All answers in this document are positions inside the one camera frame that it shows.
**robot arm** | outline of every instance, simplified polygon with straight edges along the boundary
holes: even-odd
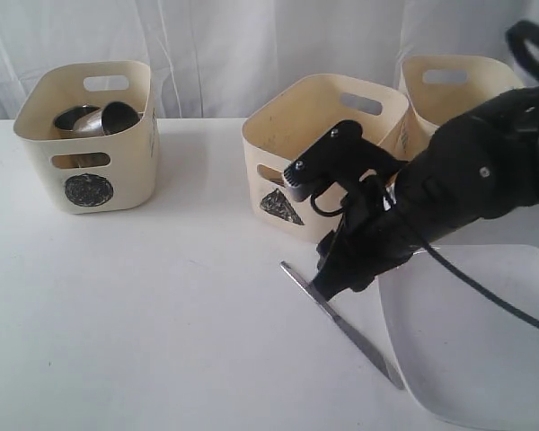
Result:
[[[507,39],[517,62],[539,80],[539,63],[526,48],[526,41],[539,48],[539,27],[518,22]],[[342,214],[317,248],[312,283],[328,300],[348,287],[365,289],[424,244],[479,218],[539,204],[539,86],[505,92],[451,119],[409,163],[361,134],[355,121],[338,123],[283,174],[294,200],[310,198],[322,216]],[[340,210],[325,213],[315,200],[333,182],[348,193]]]

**basket handle hole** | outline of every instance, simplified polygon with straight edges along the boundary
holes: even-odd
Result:
[[[425,84],[461,85],[467,82],[467,72],[462,69],[429,69],[423,73]]]
[[[284,181],[281,178],[281,172],[271,169],[264,164],[258,164],[258,175],[264,180],[273,182],[276,186],[284,187]]]
[[[124,75],[88,76],[84,79],[84,88],[89,92],[107,92],[127,90],[129,80]]]
[[[95,168],[110,164],[106,153],[64,154],[52,157],[52,164],[59,169]]]
[[[348,108],[359,110],[369,115],[381,115],[384,110],[384,106],[380,101],[374,101],[373,99],[357,96],[356,94],[351,94],[349,92],[345,92],[341,95],[340,102]]]

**circular black sticker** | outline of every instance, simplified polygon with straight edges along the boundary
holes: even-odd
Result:
[[[92,173],[68,178],[64,191],[68,200],[79,207],[97,207],[114,196],[114,188],[110,182]]]

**screw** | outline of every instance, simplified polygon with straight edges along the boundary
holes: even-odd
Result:
[[[487,178],[491,175],[491,171],[489,170],[489,168],[487,166],[483,166],[480,170],[479,170],[479,174],[482,176],[482,178]]]

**metal cup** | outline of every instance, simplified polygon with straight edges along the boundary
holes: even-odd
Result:
[[[54,119],[54,127],[57,128],[63,139],[75,137],[73,128],[76,121],[99,109],[99,107],[93,105],[74,106],[69,110],[65,110]]]
[[[113,101],[103,109],[79,118],[74,124],[72,137],[113,135],[131,128],[139,120],[131,106],[122,101]]]

